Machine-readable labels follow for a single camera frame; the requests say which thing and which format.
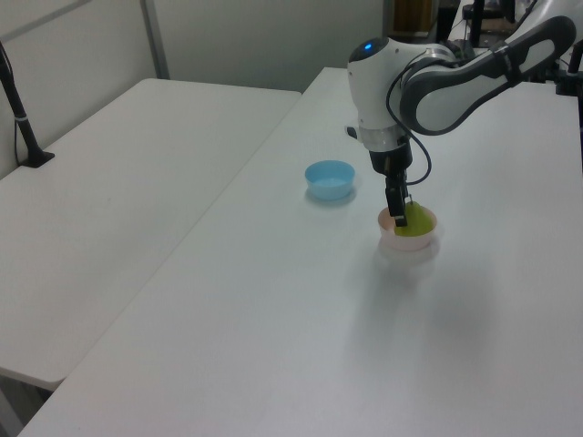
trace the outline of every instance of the gray wall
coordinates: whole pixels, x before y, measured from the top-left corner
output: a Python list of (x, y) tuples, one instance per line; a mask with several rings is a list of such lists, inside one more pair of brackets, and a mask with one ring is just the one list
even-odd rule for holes
[[(139, 0), (91, 0), (8, 41), (5, 49), (42, 148), (155, 76)], [(13, 120), (0, 92), (0, 178), (15, 168)]]
[(385, 0), (150, 0), (172, 79), (303, 92), (380, 36)]

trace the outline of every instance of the white table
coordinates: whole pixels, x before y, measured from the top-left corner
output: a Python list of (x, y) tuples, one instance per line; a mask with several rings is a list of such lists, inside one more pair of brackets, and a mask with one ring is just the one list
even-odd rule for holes
[[(426, 138), (441, 238), (410, 257), (377, 248), (354, 118), (325, 69), (22, 437), (579, 437), (577, 101), (522, 84)], [(306, 198), (323, 158), (352, 201)]]
[(0, 181), (0, 374), (54, 389), (298, 98), (146, 80)]

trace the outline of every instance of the robotic arm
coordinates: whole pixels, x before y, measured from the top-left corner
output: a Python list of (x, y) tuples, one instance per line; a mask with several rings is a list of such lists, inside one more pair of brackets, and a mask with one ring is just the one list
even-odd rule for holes
[(477, 107), (539, 68), (551, 66), (583, 39), (583, 2), (538, 0), (504, 43), (469, 62), (440, 45), (410, 45), (376, 38), (358, 46), (348, 79), (358, 109), (358, 128), (348, 134), (364, 143), (373, 168), (386, 177), (386, 198), (396, 226), (406, 226), (406, 170), (413, 159), (412, 131), (442, 135)]

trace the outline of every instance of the green object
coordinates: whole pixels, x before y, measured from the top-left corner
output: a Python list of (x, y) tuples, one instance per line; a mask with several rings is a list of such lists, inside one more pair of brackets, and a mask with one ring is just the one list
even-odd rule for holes
[(419, 237), (434, 228), (434, 222), (417, 202), (407, 203), (404, 206), (407, 217), (407, 226), (395, 227), (394, 234), (400, 237)]

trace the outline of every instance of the blue bowl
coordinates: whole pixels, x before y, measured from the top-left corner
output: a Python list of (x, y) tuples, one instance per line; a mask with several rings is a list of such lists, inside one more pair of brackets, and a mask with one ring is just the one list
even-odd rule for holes
[(308, 190), (320, 200), (345, 198), (353, 189), (354, 168), (343, 161), (320, 161), (306, 168)]

